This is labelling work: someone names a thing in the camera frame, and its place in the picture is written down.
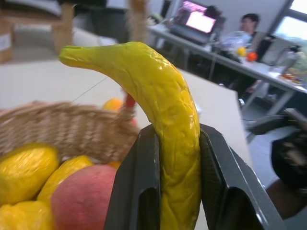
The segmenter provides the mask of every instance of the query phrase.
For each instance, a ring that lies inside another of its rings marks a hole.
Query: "laptop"
[[[169,27],[170,33],[185,38],[198,45],[209,42],[218,25],[218,15],[206,15],[208,7],[189,0],[184,0]]]

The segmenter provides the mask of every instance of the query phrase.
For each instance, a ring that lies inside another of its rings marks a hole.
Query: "window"
[[[301,12],[301,13],[307,13],[307,1],[306,0],[294,0],[290,9]]]
[[[292,1],[274,34],[302,47],[301,59],[294,68],[302,72],[307,79],[307,0]]]

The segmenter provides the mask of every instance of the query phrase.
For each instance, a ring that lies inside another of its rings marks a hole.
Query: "wicker basket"
[[[69,102],[33,102],[0,111],[0,156],[23,144],[43,142],[63,159],[88,155],[99,161],[122,161],[137,138],[133,108],[119,113]]]

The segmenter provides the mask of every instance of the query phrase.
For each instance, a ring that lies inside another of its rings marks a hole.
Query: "bottle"
[[[290,46],[282,50],[280,55],[273,62],[274,64],[271,70],[284,74],[287,69],[291,68],[300,59],[299,51],[300,46]]]

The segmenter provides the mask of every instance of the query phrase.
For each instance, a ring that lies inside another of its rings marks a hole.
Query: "dark hair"
[[[260,22],[260,17],[259,17],[259,15],[256,14],[256,13],[248,13],[248,14],[245,14],[245,15],[242,17],[241,21],[243,21],[243,20],[246,19],[246,18],[249,18],[249,19],[251,19],[253,22],[256,22],[255,28],[257,27],[258,23]]]

